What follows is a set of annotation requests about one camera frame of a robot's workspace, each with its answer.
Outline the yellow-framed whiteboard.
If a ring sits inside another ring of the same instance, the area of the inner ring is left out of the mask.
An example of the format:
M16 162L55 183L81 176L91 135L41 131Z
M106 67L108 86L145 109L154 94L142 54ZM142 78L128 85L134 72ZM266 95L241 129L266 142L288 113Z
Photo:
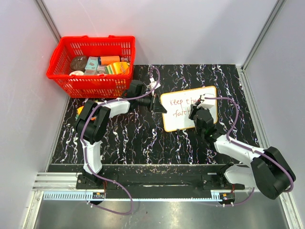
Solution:
M195 89L164 93L160 101L167 110L163 114L163 127L166 132L194 128L194 122L189 119L190 106L196 103L202 94L214 94L216 87L207 86ZM209 109L214 123L218 121L217 104Z

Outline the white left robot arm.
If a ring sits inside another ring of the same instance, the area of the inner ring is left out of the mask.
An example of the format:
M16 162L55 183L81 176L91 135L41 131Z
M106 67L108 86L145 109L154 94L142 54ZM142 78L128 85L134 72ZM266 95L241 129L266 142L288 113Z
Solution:
M101 143L109 119L126 114L138 106L147 107L152 113L167 113L158 94L154 92L160 86L159 81L152 79L149 84L150 91L145 93L145 84L132 80L129 89L119 98L101 103L88 100L85 103L75 123L85 159L81 174L78 175L77 189L85 185L96 189L103 184L103 177L98 173L102 170Z

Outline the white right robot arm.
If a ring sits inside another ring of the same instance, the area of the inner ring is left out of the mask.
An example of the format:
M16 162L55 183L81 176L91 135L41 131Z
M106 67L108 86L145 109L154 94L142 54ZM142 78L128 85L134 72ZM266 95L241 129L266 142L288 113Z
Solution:
M209 109L200 103L190 106L189 119L203 144L217 153L232 157L241 165L229 165L217 176L217 185L227 189L233 184L257 188L269 199L276 199L294 187L296 176L275 147L254 147L229 137L218 128Z

